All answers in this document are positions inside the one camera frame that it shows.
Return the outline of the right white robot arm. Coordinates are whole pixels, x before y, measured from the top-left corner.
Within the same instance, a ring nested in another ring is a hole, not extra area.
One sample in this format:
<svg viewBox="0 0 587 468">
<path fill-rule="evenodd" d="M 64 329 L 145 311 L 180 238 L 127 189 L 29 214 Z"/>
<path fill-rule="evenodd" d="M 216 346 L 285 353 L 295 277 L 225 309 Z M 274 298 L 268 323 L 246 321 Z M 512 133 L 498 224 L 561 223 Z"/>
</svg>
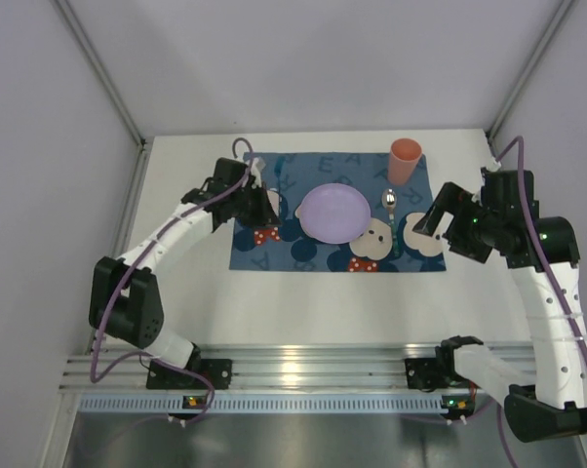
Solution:
<svg viewBox="0 0 587 468">
<path fill-rule="evenodd" d="M 523 443 L 587 434 L 587 331 L 578 280 L 580 254 L 561 216 L 543 217 L 530 171 L 482 171 L 473 194 L 445 183 L 414 232 L 432 236 L 445 214 L 450 251 L 479 263 L 505 259 L 526 312 L 535 378 L 496 357 L 474 336 L 453 336 L 435 349 L 447 380 L 469 380 L 502 406 Z"/>
</svg>

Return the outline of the purple plastic plate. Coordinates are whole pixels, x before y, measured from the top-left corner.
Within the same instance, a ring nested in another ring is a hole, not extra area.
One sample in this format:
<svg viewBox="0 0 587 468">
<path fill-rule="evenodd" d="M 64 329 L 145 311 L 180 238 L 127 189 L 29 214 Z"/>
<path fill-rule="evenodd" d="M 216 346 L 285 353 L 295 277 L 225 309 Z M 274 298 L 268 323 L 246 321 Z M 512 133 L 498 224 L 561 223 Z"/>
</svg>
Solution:
<svg viewBox="0 0 587 468">
<path fill-rule="evenodd" d="M 300 226 L 321 243 L 347 244 L 362 235 L 370 224 L 371 207 L 356 188 L 326 183 L 309 191 L 297 209 Z"/>
</svg>

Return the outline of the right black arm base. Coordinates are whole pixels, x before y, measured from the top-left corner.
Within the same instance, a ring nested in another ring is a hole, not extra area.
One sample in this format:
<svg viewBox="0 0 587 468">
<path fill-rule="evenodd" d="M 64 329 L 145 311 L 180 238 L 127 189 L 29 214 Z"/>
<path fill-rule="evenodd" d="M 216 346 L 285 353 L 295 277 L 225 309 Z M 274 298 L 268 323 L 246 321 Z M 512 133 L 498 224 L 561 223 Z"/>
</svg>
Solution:
<svg viewBox="0 0 587 468">
<path fill-rule="evenodd" d="M 404 360 L 407 385 L 410 390 L 431 393 L 444 389 L 475 389 L 470 380 L 436 358 L 406 358 Z"/>
</svg>

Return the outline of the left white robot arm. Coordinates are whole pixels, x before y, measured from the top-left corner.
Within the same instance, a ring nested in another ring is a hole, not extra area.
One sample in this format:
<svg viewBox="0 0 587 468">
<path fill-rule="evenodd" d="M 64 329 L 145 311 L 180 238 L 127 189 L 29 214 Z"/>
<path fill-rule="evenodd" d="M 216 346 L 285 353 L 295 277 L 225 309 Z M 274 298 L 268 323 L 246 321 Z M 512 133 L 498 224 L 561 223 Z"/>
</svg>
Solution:
<svg viewBox="0 0 587 468">
<path fill-rule="evenodd" d="M 255 157 L 218 159 L 213 175 L 187 192 L 152 234 L 119 257 L 97 262 L 89 310 L 96 352 L 108 335 L 167 368 L 191 370 L 200 350 L 166 318 L 158 277 L 231 219 L 250 228 L 278 225 L 261 177 L 263 168 Z"/>
</svg>

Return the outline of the blue bear print placemat cloth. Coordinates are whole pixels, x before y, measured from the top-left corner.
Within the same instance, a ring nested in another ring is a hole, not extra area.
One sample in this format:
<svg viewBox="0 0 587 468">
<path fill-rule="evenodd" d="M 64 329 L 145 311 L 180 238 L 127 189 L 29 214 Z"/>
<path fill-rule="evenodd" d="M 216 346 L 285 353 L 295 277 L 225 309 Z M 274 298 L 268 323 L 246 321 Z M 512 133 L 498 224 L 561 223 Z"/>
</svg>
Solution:
<svg viewBox="0 0 587 468">
<path fill-rule="evenodd" d="M 286 158 L 282 172 L 283 194 L 277 192 L 274 167 Z M 395 187 L 395 218 L 401 256 L 393 254 L 391 228 L 382 206 L 387 180 L 385 153 L 264 153 L 263 179 L 275 212 L 278 228 L 252 230 L 234 227 L 229 267 L 263 272 L 407 273 L 443 272 L 446 269 L 440 234 L 432 237 L 412 231 L 432 203 L 426 160 L 421 158 L 409 181 Z M 304 196 L 325 183 L 341 183 L 361 192 L 370 204 L 368 232 L 356 242 L 321 243 L 304 233 L 297 209 Z"/>
</svg>

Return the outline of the orange plastic cup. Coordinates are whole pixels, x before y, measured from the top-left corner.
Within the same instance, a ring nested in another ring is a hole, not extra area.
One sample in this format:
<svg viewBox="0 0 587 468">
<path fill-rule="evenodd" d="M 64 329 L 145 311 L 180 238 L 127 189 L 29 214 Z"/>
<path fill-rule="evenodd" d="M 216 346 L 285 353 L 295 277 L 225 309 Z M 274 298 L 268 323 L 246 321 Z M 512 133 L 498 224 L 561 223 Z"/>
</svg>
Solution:
<svg viewBox="0 0 587 468">
<path fill-rule="evenodd" d="M 404 185 L 410 179 L 422 156 L 420 144 L 411 138 L 399 138 L 391 146 L 387 179 L 394 185 Z"/>
</svg>

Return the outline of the silver spoon green handle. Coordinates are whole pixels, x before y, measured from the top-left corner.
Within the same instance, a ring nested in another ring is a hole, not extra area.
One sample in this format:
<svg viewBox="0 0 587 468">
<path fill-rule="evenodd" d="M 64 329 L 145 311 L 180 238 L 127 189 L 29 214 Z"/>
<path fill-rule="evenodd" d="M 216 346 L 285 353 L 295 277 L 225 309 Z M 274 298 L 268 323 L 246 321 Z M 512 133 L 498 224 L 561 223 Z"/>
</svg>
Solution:
<svg viewBox="0 0 587 468">
<path fill-rule="evenodd" d="M 391 228 L 393 254 L 396 257 L 400 257 L 402 252 L 399 245 L 397 224 L 395 218 L 395 210 L 397 207 L 397 195 L 392 188 L 387 188 L 383 191 L 382 206 L 385 209 L 385 211 L 387 211 L 389 226 Z"/>
</svg>

